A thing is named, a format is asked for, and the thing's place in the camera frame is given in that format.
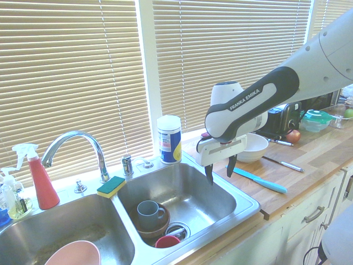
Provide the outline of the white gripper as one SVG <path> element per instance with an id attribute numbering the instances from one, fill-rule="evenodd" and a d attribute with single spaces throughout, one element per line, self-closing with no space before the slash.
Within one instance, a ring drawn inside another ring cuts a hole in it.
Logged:
<path id="1" fill-rule="evenodd" d="M 196 163 L 205 167 L 207 181 L 213 185 L 213 164 L 228 158 L 227 177 L 231 178 L 237 162 L 237 154 L 247 145 L 247 136 L 242 135 L 231 142 L 221 143 L 212 137 L 203 137 L 196 146 Z"/>

